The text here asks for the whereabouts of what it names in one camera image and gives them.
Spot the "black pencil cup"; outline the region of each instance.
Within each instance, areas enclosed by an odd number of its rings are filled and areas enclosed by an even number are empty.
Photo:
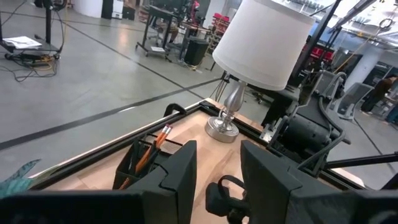
[[[137,160],[139,161],[145,154],[146,150],[152,147],[156,138],[157,136],[154,134],[147,134],[143,139],[137,139],[134,141],[133,145],[129,148],[128,152],[123,157],[122,161],[118,165],[118,168],[116,169],[116,175],[113,181],[112,189],[114,190],[126,189],[144,177],[144,175],[140,175],[140,177],[138,177],[129,174],[129,170],[131,168],[132,156],[134,152],[134,144],[137,143],[139,145],[138,160]],[[181,147],[182,144],[166,139],[163,145],[161,146],[161,150],[163,148],[167,148],[168,151],[177,151]],[[157,166],[166,161],[171,155],[172,155],[171,153],[160,151],[157,157],[155,158],[153,165],[149,167],[149,171],[147,171],[147,173],[156,169]]]

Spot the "silver lamp base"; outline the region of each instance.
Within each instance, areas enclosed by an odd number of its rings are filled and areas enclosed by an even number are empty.
[[[233,123],[228,124],[226,131],[221,131],[220,126],[223,124],[223,120],[219,117],[211,117],[207,120],[205,131],[208,135],[217,141],[224,143],[231,143],[235,141],[239,134],[239,129]]]

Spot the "white lampshade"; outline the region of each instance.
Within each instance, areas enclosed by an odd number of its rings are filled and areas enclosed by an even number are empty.
[[[243,0],[213,58],[244,82],[283,90],[314,22],[271,0]]]

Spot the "ceiling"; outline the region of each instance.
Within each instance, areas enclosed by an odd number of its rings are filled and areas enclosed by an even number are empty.
[[[333,4],[335,0],[275,0],[281,4],[295,9],[303,14],[311,14],[319,9]],[[330,20],[328,27],[333,27],[341,18],[345,17],[355,6],[358,7],[368,0],[343,0],[340,2],[335,15]],[[369,7],[354,16],[349,22],[342,25],[342,28],[350,34],[357,35],[364,39],[371,37],[371,40],[382,43],[387,49],[398,48],[398,8],[394,5],[395,0],[375,0]],[[319,13],[316,17],[322,19],[325,13]],[[383,19],[392,19],[393,25],[389,29],[379,30],[378,26]]]

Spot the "chair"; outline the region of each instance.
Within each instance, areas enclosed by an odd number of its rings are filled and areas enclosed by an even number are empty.
[[[163,28],[156,25],[156,20],[157,20],[157,17],[155,17],[155,16],[150,19],[150,26],[156,31],[156,35],[148,36],[147,39],[151,40],[151,39],[155,38],[155,45],[158,47],[159,46],[158,41],[159,40],[163,41],[163,38],[160,36],[160,34],[163,33]]]
[[[342,98],[335,101],[333,110],[337,112],[340,118],[352,121],[354,119],[356,105],[372,89],[373,87],[369,85],[355,83],[348,89]]]

